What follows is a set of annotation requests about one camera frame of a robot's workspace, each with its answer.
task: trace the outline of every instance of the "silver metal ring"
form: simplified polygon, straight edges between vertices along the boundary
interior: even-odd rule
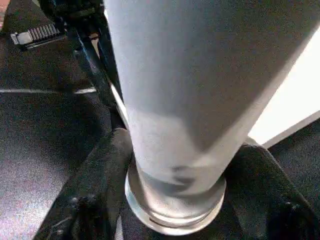
[[[126,199],[131,207],[132,212],[136,215],[136,217],[147,227],[152,230],[170,236],[183,236],[192,234],[197,232],[207,225],[209,225],[213,219],[218,215],[223,201],[224,201],[224,190],[226,188],[225,179],[221,179],[223,193],[220,199],[216,202],[213,208],[209,209],[209,211],[197,215],[191,218],[174,218],[170,216],[163,216],[155,213],[150,208],[146,208],[143,204],[140,204],[135,197],[136,194],[143,194],[143,192],[132,192],[130,177],[129,175],[136,174],[137,169],[135,164],[129,167],[125,178],[125,195]]]

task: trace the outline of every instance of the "white line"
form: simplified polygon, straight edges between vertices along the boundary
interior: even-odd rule
[[[78,89],[75,91],[57,91],[57,90],[42,90],[42,89],[0,89],[1,94],[89,94],[95,93],[97,90],[94,87]]]
[[[112,84],[112,82],[109,80],[109,85],[111,88],[111,92],[113,94],[113,97],[115,99],[116,102],[116,109],[126,127],[127,130],[129,130],[129,124],[128,124],[128,114],[127,114],[127,110],[126,107],[124,105],[124,103],[122,102],[121,97],[119,96],[116,87]]]

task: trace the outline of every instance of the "cylinder base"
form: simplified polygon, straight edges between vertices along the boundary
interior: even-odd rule
[[[168,195],[163,197],[160,192],[155,194],[144,185],[139,178],[136,165],[132,164],[125,178],[125,195],[133,213],[142,223],[156,232],[170,236],[183,236],[205,228],[218,215],[224,201],[226,180],[221,177],[214,185],[215,191],[212,192],[214,196],[209,198],[211,201],[215,199],[212,207],[208,208],[208,204],[204,204],[208,199],[199,197],[196,201],[197,206],[190,206],[190,212],[185,212],[184,217],[171,215],[173,211],[168,203],[177,203],[177,197]],[[163,202],[160,209],[162,214],[156,212],[153,206],[154,202],[159,204],[159,201]],[[178,202],[180,205],[184,203],[182,211],[189,209],[188,201],[185,198]]]

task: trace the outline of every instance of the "black plastic part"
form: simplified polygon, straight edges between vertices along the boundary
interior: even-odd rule
[[[63,40],[66,37],[65,31],[59,30],[54,24],[47,24],[30,28],[25,32],[11,34],[14,44],[22,51]]]
[[[225,177],[231,205],[248,239],[318,239],[313,234],[303,237],[303,231],[319,234],[319,219],[267,149],[252,140],[244,143]]]
[[[104,137],[64,184],[34,239],[113,239],[132,150],[125,129]]]
[[[70,29],[67,34],[73,45],[74,56],[81,69],[88,76],[88,80],[97,90],[99,99],[106,107],[115,108],[116,103],[108,83],[109,77],[91,39],[81,30],[76,30],[75,28]]]
[[[72,27],[92,15],[103,15],[105,9],[102,0],[39,0],[39,4],[54,22]]]

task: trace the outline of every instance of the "metal cylinder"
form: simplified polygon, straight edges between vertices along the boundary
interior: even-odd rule
[[[192,233],[219,212],[222,173],[319,18],[291,3],[105,4],[136,158],[128,202],[158,232]]]

